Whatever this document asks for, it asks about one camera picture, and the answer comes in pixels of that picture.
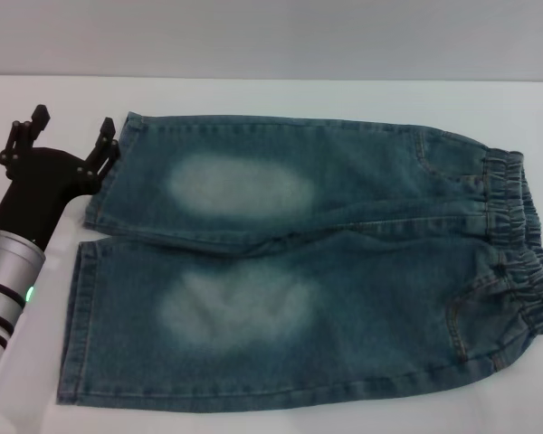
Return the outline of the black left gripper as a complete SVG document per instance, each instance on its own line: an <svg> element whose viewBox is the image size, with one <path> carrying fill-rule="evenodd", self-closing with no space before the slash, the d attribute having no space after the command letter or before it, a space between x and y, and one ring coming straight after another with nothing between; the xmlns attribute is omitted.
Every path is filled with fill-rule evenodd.
<svg viewBox="0 0 543 434"><path fill-rule="evenodd" d="M81 195L96 193L120 158L119 141L112 118L105 118L95 147L83 160L67 152L32 148L51 117L45 105L37 105L31 119L12 123L0 165L11 181L0 202L0 230L46 247L66 205Z"/></svg>

